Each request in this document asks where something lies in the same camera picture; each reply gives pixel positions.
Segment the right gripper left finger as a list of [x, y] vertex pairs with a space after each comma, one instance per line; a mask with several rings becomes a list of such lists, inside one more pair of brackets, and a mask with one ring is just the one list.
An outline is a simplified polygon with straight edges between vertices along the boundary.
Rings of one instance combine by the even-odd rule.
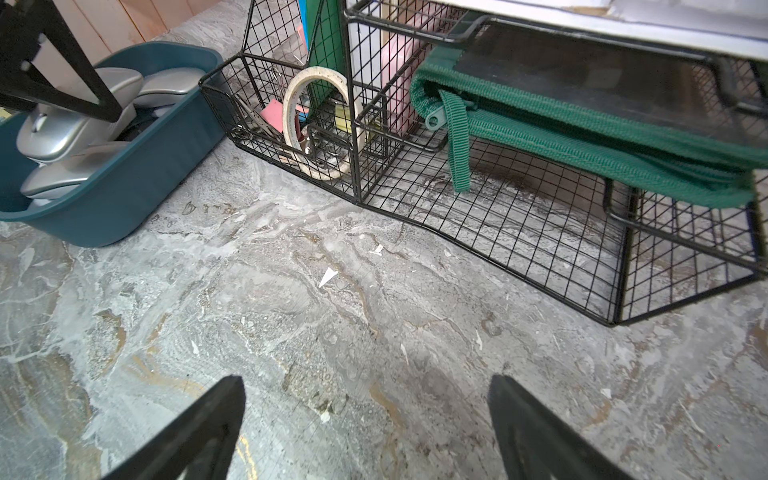
[[108, 479], [225, 479], [246, 406], [243, 379], [219, 380]]

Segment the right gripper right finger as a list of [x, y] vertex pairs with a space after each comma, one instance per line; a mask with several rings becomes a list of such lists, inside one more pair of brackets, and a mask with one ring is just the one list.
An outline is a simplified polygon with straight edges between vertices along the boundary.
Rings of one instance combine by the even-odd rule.
[[628, 479], [513, 378], [495, 374], [487, 403], [510, 479]]

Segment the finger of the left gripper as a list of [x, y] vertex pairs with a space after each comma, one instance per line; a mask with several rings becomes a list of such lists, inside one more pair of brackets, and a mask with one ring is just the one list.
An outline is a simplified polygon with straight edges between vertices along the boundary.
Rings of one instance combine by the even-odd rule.
[[116, 121], [123, 108], [52, 1], [1, 3], [1, 106], [39, 104]]

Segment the silver computer mouse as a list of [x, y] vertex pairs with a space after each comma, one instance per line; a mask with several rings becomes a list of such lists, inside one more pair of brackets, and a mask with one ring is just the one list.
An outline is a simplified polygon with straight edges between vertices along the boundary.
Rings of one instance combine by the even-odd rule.
[[46, 104], [28, 114], [16, 137], [17, 150], [38, 163], [58, 161], [92, 144], [115, 140], [136, 118], [134, 99], [144, 84], [133, 69], [101, 67], [96, 73], [123, 108], [116, 122], [107, 122]]

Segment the small white mouse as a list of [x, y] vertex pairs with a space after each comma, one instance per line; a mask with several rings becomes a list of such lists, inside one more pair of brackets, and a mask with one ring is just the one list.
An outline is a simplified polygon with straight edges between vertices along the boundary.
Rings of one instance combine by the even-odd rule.
[[33, 200], [56, 200], [76, 189], [100, 171], [129, 142], [91, 145], [77, 154], [41, 164], [22, 183], [20, 192]]

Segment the white mouse with usb dongle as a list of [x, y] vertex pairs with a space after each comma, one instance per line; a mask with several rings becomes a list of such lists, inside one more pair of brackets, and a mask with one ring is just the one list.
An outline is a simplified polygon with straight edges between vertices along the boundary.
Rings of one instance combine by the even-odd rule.
[[133, 104], [142, 109], [175, 105], [198, 86], [204, 75], [198, 68], [179, 67], [146, 76]]

